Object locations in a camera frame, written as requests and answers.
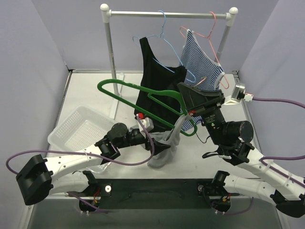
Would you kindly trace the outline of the grey tank top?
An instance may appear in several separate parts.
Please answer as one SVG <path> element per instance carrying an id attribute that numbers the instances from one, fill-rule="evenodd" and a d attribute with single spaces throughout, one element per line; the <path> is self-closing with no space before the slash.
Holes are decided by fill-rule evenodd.
<path id="1" fill-rule="evenodd" d="M 174 128 L 166 131 L 152 130 L 150 136 L 159 144 L 166 146 L 159 153 L 155 149 L 154 156 L 147 162 L 150 168 L 158 169 L 170 163 L 177 152 L 177 146 L 180 142 L 180 131 L 185 121 L 190 120 L 189 115 L 181 115 L 174 124 Z"/>

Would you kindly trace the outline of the green hanger with gold hook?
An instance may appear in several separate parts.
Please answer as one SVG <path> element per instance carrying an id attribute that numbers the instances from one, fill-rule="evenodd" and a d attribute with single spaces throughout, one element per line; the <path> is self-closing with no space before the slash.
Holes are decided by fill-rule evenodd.
<path id="1" fill-rule="evenodd" d="M 104 96 L 109 96 L 112 98 L 112 104 L 110 107 L 109 115 L 110 118 L 116 121 L 126 120 L 128 124 L 135 123 L 135 115 L 133 114 L 135 108 L 139 108 L 140 112 L 152 117 L 162 125 L 174 128 L 174 124 L 166 121 L 156 112 L 150 112 L 148 109 L 144 108 L 143 105 L 137 105 L 136 100 L 138 98 L 139 92 L 147 93 L 146 98 L 149 101 L 156 102 L 161 105 L 170 115 L 185 115 L 186 109 L 183 105 L 182 96 L 173 90 L 163 90 L 156 91 L 148 89 L 133 83 L 125 82 L 121 79 L 105 79 L 97 83 L 97 90 L 104 94 Z M 164 97 L 166 99 L 174 100 L 179 104 L 178 111 L 174 110 L 171 106 L 160 101 L 158 98 Z"/>

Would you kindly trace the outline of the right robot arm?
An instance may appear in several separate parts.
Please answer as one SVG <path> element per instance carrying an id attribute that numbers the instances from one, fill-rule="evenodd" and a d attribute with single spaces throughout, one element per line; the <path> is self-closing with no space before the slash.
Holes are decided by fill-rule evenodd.
<path id="1" fill-rule="evenodd" d="M 304 216 L 305 179 L 283 169 L 251 144 L 254 129 L 250 122 L 225 121 L 221 112 L 225 103 L 222 91 L 201 91 L 185 83 L 179 83 L 178 89 L 188 114 L 202 118 L 218 147 L 216 155 L 259 177 L 259 180 L 246 179 L 219 170 L 212 180 L 212 191 L 218 195 L 236 193 L 259 198 L 288 216 Z"/>

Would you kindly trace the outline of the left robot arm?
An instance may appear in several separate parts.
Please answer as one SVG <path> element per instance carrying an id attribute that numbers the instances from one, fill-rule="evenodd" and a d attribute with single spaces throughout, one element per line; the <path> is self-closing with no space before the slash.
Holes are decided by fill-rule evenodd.
<path id="1" fill-rule="evenodd" d="M 121 148 L 137 145 L 144 145 L 145 150 L 150 151 L 150 157 L 171 147 L 168 142 L 156 139 L 142 127 L 129 130 L 125 124 L 116 123 L 101 140 L 78 152 L 58 151 L 57 157 L 32 156 L 16 174 L 25 205 L 37 204 L 51 193 L 65 192 L 55 184 L 63 176 L 108 162 L 117 164 Z"/>

